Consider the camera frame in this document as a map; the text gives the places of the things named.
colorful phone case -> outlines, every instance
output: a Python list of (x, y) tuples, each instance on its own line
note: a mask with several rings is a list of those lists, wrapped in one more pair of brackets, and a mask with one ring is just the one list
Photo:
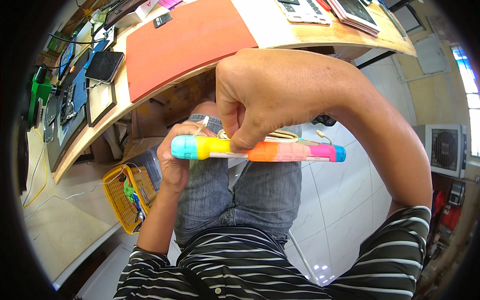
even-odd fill
[(331, 161), (343, 162), (345, 148), (300, 140), (296, 143), (259, 142), (252, 150), (233, 153), (230, 140), (216, 137), (179, 135), (171, 143), (174, 157), (206, 159), (209, 157), (246, 158), (250, 161)]

red rubber mat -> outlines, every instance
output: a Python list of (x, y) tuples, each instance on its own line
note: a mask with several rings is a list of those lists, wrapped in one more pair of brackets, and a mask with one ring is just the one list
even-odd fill
[(127, 78), (136, 102), (176, 78), (257, 43), (230, 0), (198, 0), (127, 37)]

striped shirt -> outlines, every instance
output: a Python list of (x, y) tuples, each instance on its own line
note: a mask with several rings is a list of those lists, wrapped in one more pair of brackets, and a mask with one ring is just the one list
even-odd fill
[(288, 262), (283, 247), (251, 226), (217, 227), (189, 241), (171, 266), (166, 255), (135, 247), (114, 299), (194, 299), (180, 272), (195, 272), (219, 299), (411, 299), (422, 270), (430, 210), (396, 211), (360, 246), (352, 268), (325, 287)]

yellow basket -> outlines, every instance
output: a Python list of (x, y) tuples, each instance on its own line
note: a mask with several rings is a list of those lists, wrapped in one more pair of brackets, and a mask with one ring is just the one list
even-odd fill
[(120, 183), (121, 175), (119, 176), (123, 169), (127, 171), (128, 178), (146, 214), (148, 214), (148, 211), (156, 199), (156, 193), (145, 167), (130, 168), (127, 165), (119, 165), (103, 177), (103, 182), (109, 182), (104, 184), (103, 188), (118, 220), (127, 233), (134, 234), (139, 232), (141, 219), (135, 222), (137, 209), (123, 192), (123, 187)]

air cooler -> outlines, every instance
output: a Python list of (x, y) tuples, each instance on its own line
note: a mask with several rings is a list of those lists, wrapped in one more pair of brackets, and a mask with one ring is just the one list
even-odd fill
[(430, 161), (432, 172), (465, 177), (467, 128), (459, 124), (414, 126)]

